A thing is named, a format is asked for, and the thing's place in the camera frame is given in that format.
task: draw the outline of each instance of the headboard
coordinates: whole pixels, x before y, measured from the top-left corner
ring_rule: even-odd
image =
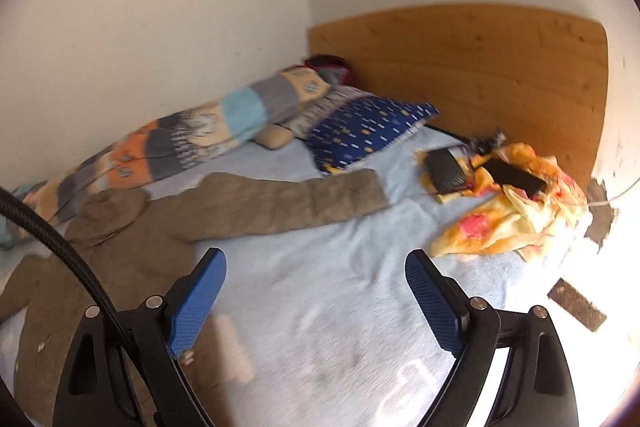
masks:
[[[348,60],[356,86],[428,101],[434,124],[463,136],[497,127],[529,143],[586,187],[607,100],[607,36],[600,23],[495,4],[395,9],[311,28],[311,54]]]

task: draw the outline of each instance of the brown garment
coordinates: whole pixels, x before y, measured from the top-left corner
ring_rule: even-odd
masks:
[[[66,238],[95,272],[119,310],[137,307],[149,295],[164,295],[193,268],[192,243],[246,234],[282,233],[338,223],[388,205],[375,172],[354,171],[302,183],[253,180],[214,173],[177,196],[149,201],[142,188],[105,190],[88,198]],[[78,322],[93,304],[75,277],[53,255],[26,256],[0,295],[0,322],[28,304],[20,336],[15,397],[27,415],[49,426],[60,374]],[[215,374],[215,340],[200,335],[208,352],[188,372]],[[212,389],[200,393],[207,404]],[[143,410],[152,403],[141,400]]]

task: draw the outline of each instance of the blue rubber tip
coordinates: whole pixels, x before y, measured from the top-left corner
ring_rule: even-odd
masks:
[[[180,354],[195,344],[207,315],[216,301],[226,277],[226,258],[222,250],[217,250],[209,265],[204,269],[191,293],[174,315],[171,337],[167,344],[171,354],[177,359]]]
[[[451,352],[454,357],[459,357],[465,345],[460,334],[458,316],[415,253],[407,256],[404,274],[438,344],[445,351]]]

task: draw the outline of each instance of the navy blue pillowcase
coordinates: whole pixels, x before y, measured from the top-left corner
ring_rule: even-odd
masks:
[[[436,114],[438,110],[429,103],[365,96],[319,122],[305,142],[318,169],[337,172],[413,134]]]

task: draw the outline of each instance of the mattress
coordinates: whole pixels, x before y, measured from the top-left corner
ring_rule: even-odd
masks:
[[[218,247],[228,261],[212,312],[216,324],[224,325],[223,344],[230,343],[222,351],[231,369],[220,384],[237,427],[413,427],[422,418],[454,359],[438,346],[407,286],[404,260],[415,248],[428,250],[437,235],[483,200],[434,201],[418,182],[413,151],[454,143],[425,128],[359,165],[378,172],[391,202],[376,214],[196,245],[196,259]],[[288,181],[319,176],[298,140],[278,151],[250,143],[148,190],[153,198],[175,194],[215,171]],[[434,262],[469,296],[527,311],[558,280],[571,236],[536,263],[526,264],[514,252],[449,255]],[[42,245],[25,245],[1,257],[0,289],[24,252],[38,249],[46,254]],[[23,322],[24,312],[0,328],[0,374],[10,388]],[[492,370],[487,389],[495,389],[500,376],[499,367]],[[483,393],[478,425],[484,425],[492,402]]]

